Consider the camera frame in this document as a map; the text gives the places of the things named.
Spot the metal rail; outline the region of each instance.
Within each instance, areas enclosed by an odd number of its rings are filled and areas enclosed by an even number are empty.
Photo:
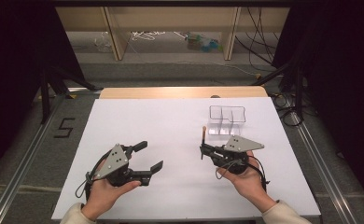
[[[3,221],[5,215],[7,214],[8,208],[11,206],[19,186],[21,185],[22,180],[25,178],[31,163],[33,162],[36,152],[40,149],[40,146],[46,136],[48,131],[49,125],[54,117],[54,114],[58,110],[61,102],[63,101],[64,96],[57,95],[54,99],[53,108],[51,113],[49,114],[48,119],[45,123],[41,124],[38,131],[35,134],[31,145],[28,147],[27,151],[22,158],[19,167],[17,168],[16,172],[14,173],[13,177],[10,179],[9,183],[5,191],[3,192],[0,198],[0,223]]]
[[[296,114],[294,114],[293,118],[295,121],[299,120]],[[308,153],[310,154],[311,159],[313,160],[315,168],[319,172],[319,176],[321,177],[322,182],[324,183],[325,188],[327,189],[328,194],[333,201],[336,210],[339,213],[340,219],[344,224],[357,223],[348,201],[344,198],[342,191],[333,178],[330,169],[322,158],[322,155],[319,152],[318,147],[316,146],[315,141],[310,135],[304,122],[298,127],[298,131],[307,148]]]

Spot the gray floor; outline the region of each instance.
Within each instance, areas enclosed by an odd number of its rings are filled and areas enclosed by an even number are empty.
[[[204,35],[218,39],[217,34]],[[94,39],[101,38],[101,34],[68,33],[68,36],[86,79],[91,84],[101,87],[250,85],[255,81],[257,74],[265,76],[274,70],[262,59],[250,56],[238,42],[234,45],[231,60],[224,61],[221,51],[215,49],[211,52],[201,52],[188,49],[187,42],[183,38],[168,32],[154,35],[152,40],[142,38],[131,40],[124,59],[116,62],[112,52],[100,52],[94,46]],[[238,38],[250,46],[250,40],[246,34],[238,34]],[[266,34],[266,43],[276,46],[277,39],[274,34]],[[271,59],[262,45],[253,44],[252,49],[262,57]],[[269,94],[279,92],[277,85],[280,79],[276,77],[265,84],[264,87]],[[73,82],[68,82],[67,85],[71,88],[80,87]],[[290,95],[287,94],[285,97],[278,99],[277,103],[280,105],[284,99],[290,100]],[[52,211],[96,98],[98,94],[77,93],[73,99],[62,97],[53,99],[53,102],[60,102],[59,107],[53,107],[55,113],[49,129],[43,141],[40,142],[35,158],[2,223],[55,223],[50,219]],[[309,99],[307,98],[304,103],[310,104]],[[59,130],[65,118],[74,119],[65,122],[65,125],[72,127],[73,130],[68,138],[57,138],[55,136],[67,134],[66,130]],[[17,170],[25,152],[30,148],[36,131],[40,128],[40,120],[41,102],[38,94],[13,146],[0,161],[0,196]],[[343,216],[338,212],[338,206],[335,206],[332,194],[329,193],[323,181],[321,169],[327,168],[342,198],[347,201],[355,222],[364,223],[364,190],[348,164],[336,155],[337,147],[321,122],[321,118],[315,114],[315,109],[305,108],[304,123],[300,128],[287,125],[284,127],[321,209],[322,218],[308,217],[309,220],[313,223],[343,223],[344,221]],[[315,165],[307,142],[301,137],[302,129],[307,130],[312,137],[315,150],[320,153],[325,166],[318,168]]]

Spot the white table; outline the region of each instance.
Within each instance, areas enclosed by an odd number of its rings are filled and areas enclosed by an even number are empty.
[[[63,186],[52,219],[61,219],[76,202],[75,190],[84,175],[116,143],[126,146],[147,141],[133,154],[130,168],[148,170],[158,161],[163,168],[148,187],[123,195],[100,219],[118,221],[237,220],[260,217],[227,179],[215,177],[208,157],[201,160],[202,126],[210,105],[244,106],[246,123],[241,136],[262,143],[255,156],[270,182],[268,193],[283,199],[301,216],[319,216],[286,133],[268,97],[197,99],[100,99],[92,108],[86,129]],[[207,135],[206,143],[221,146],[225,135]]]

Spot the black wall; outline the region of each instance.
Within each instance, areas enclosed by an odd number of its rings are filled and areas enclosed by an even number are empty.
[[[0,0],[0,159],[52,65],[84,80],[55,8]]]
[[[364,188],[364,1],[343,1],[308,76],[315,108]]]

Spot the metal bracket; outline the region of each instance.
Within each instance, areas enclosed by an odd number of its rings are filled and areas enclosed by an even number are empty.
[[[264,145],[238,135],[233,135],[224,146],[225,150],[232,152],[245,152],[260,148],[264,148]]]
[[[127,156],[124,154],[123,148],[119,143],[117,143],[112,150],[109,153],[109,156],[107,157],[105,164],[99,170],[95,173],[97,178],[103,179],[107,175],[110,175],[114,171],[118,170],[120,167],[127,165],[129,163],[129,160],[127,159]]]

